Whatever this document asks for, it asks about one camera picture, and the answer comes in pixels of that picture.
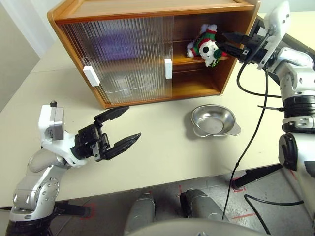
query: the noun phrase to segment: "wooden cabinet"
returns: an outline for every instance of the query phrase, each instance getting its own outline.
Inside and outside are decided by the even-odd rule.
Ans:
[[[236,59],[187,58],[202,24],[248,33],[259,0],[64,0],[48,19],[104,108],[222,94]],[[165,60],[172,61],[172,76]],[[92,66],[92,87],[83,72]]]

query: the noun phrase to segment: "wooden shelf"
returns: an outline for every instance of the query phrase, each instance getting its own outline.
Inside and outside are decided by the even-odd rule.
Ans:
[[[252,11],[244,0],[65,0],[58,24],[122,18],[175,16],[226,11]]]
[[[187,57],[187,44],[192,40],[185,40],[180,42],[174,42],[173,44],[173,66],[187,65],[195,63],[204,63],[205,60],[201,57],[188,58]],[[229,57],[222,57],[219,60],[228,60]]]
[[[173,99],[216,95],[221,92],[213,83],[208,69],[173,74]]]

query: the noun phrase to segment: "gray floor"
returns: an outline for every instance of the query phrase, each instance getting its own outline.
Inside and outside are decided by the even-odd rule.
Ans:
[[[57,217],[51,226],[56,236],[121,236],[128,212],[143,192],[151,191],[156,202],[156,221],[182,217],[179,195],[187,189],[201,189],[223,208],[229,175],[186,180],[122,193],[71,200],[70,203],[87,205],[93,209],[90,219]],[[294,175],[280,170],[260,181],[249,184],[241,191],[231,191],[227,217],[232,223],[264,232],[257,217],[244,200],[244,194],[276,202],[300,200],[299,187]],[[304,205],[272,206],[254,202],[270,232],[274,236],[311,235],[311,221]]]

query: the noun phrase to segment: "metal bowl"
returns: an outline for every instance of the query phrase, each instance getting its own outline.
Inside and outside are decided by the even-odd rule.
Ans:
[[[194,125],[193,130],[199,137],[241,133],[235,115],[226,107],[219,105],[203,105],[195,108],[191,114],[191,121]]]

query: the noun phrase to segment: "stuffed toy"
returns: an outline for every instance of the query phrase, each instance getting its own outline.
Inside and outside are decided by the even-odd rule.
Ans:
[[[217,25],[203,24],[201,26],[200,35],[190,44],[187,45],[187,56],[193,58],[201,56],[206,66],[214,67],[220,57],[227,54],[222,52],[215,43],[215,35],[217,33]]]

